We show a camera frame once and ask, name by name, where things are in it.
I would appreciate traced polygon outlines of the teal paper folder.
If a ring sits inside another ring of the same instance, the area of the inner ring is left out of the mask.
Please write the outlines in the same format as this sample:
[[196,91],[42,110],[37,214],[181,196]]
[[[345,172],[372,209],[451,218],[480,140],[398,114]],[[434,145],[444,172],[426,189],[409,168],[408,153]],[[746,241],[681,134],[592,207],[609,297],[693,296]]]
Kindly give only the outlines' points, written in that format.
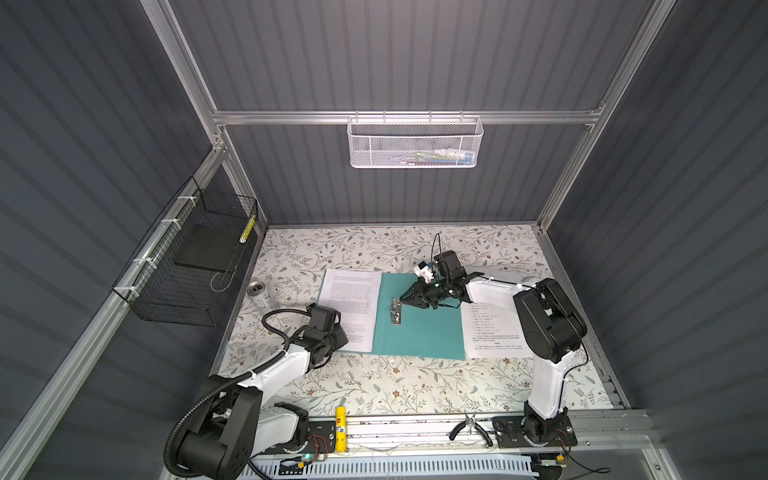
[[344,327],[349,343],[343,351],[464,360],[462,318],[456,301],[450,301],[448,306],[437,309],[419,309],[403,305],[400,310],[400,323],[392,322],[392,301],[404,294],[416,279],[413,273],[382,273],[372,345],[370,348],[356,346],[352,342],[350,329]]

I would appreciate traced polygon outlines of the printed English text sheet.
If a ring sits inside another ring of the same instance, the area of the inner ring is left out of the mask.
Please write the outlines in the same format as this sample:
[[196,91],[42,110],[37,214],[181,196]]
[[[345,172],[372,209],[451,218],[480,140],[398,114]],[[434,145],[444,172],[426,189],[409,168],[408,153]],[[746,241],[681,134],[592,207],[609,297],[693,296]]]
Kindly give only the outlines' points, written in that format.
[[380,271],[325,271],[318,304],[341,314],[341,326],[348,338],[343,350],[365,354],[373,351],[382,277]]

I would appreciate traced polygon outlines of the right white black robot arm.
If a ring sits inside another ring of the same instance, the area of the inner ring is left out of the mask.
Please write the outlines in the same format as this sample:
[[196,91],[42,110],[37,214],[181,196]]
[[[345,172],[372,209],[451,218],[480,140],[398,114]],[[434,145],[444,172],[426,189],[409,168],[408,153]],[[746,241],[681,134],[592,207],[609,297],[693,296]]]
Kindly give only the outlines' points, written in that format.
[[417,280],[399,297],[403,305],[437,309],[446,299],[484,304],[510,313],[534,354],[531,390],[524,403],[522,436],[534,447],[564,443],[570,426],[563,391],[568,373],[578,366],[576,352],[587,334],[585,320],[561,285],[544,278],[532,285],[468,273],[452,250],[414,269]]

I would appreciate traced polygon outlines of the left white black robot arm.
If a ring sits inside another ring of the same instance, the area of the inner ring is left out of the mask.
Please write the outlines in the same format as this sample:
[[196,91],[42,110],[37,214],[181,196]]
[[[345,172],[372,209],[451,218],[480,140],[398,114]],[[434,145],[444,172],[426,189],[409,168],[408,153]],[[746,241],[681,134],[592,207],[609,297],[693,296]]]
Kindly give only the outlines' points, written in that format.
[[308,413],[267,402],[287,384],[329,363],[348,343],[341,313],[312,304],[264,314],[262,326],[282,339],[263,363],[235,377],[212,375],[209,390],[172,427],[163,448],[165,469],[179,478],[235,479],[251,458],[276,445],[303,446]]

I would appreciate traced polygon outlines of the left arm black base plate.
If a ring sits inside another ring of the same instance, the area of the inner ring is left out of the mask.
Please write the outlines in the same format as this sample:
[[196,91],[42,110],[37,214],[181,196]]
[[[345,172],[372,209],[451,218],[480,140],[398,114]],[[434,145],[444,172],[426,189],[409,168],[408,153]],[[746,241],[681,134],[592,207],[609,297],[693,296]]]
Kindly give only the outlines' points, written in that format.
[[311,420],[306,438],[278,444],[262,452],[262,455],[330,454],[335,452],[336,426],[334,420]]

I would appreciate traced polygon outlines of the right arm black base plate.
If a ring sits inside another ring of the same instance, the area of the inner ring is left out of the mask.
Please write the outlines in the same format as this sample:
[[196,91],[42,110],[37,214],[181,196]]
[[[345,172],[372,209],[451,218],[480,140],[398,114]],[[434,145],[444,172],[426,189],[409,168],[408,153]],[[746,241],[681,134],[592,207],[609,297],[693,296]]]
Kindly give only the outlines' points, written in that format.
[[534,414],[496,416],[492,428],[501,448],[574,447],[578,445],[575,430],[567,414],[541,420]]

